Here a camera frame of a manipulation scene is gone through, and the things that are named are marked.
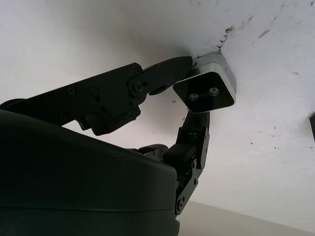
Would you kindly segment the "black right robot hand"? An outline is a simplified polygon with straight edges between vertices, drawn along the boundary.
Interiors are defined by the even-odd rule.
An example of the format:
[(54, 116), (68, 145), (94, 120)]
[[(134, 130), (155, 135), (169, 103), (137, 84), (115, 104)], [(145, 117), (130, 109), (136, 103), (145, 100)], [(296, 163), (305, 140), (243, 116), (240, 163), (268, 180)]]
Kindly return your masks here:
[[(3, 236), (176, 236), (205, 166), (209, 113), (188, 112), (172, 147), (122, 148), (96, 137), (181, 81), (191, 57), (132, 63), (0, 106)], [(91, 138), (65, 128), (77, 121)]]

